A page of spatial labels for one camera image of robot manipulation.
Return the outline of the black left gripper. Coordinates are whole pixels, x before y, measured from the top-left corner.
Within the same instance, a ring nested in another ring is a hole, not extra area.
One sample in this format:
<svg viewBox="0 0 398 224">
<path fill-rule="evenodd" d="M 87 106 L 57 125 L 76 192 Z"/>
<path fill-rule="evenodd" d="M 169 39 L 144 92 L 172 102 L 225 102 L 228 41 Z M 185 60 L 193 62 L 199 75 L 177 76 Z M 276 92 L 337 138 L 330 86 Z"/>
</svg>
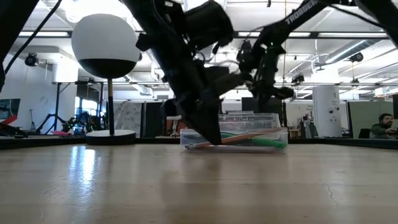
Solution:
<svg viewBox="0 0 398 224">
<path fill-rule="evenodd" d="M 136 46 L 151 50 L 165 81 L 174 91 L 172 103 L 183 116 L 184 123 L 213 145 L 221 144 L 219 124 L 219 96 L 211 87 L 218 75 L 204 67 L 194 55 L 205 47 L 230 43 L 230 31 L 206 30 L 199 32 L 161 32 L 139 34 Z"/>
</svg>

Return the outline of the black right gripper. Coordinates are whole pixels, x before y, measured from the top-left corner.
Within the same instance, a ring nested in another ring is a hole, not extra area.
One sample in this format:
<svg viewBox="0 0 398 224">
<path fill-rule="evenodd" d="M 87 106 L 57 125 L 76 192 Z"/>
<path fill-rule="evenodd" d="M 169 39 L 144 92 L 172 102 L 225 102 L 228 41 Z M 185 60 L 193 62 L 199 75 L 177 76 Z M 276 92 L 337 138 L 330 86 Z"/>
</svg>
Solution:
<svg viewBox="0 0 398 224">
<path fill-rule="evenodd" d="M 285 54 L 281 45 L 267 39 L 258 38 L 254 44 L 244 39 L 238 51 L 240 73 L 223 75 L 214 81 L 214 91 L 222 95 L 237 86 L 245 84 L 257 103 L 259 111 L 264 111 L 271 98 L 285 100 L 294 95 L 294 90 L 275 86 L 280 55 Z"/>
</svg>

